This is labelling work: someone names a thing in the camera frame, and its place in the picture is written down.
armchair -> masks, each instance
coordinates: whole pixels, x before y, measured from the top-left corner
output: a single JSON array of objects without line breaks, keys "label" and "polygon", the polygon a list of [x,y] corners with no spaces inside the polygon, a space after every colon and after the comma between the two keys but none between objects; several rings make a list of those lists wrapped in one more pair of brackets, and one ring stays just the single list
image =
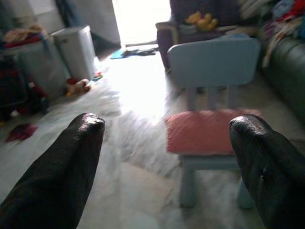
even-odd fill
[{"label": "armchair", "polygon": [[178,25],[189,15],[200,11],[210,13],[217,18],[220,26],[238,24],[240,19],[237,0],[170,0],[171,17],[168,21],[156,23],[157,40],[162,62],[166,70],[170,69],[167,51],[175,44],[205,41],[222,36],[226,30],[213,30],[184,35],[179,33]]}]

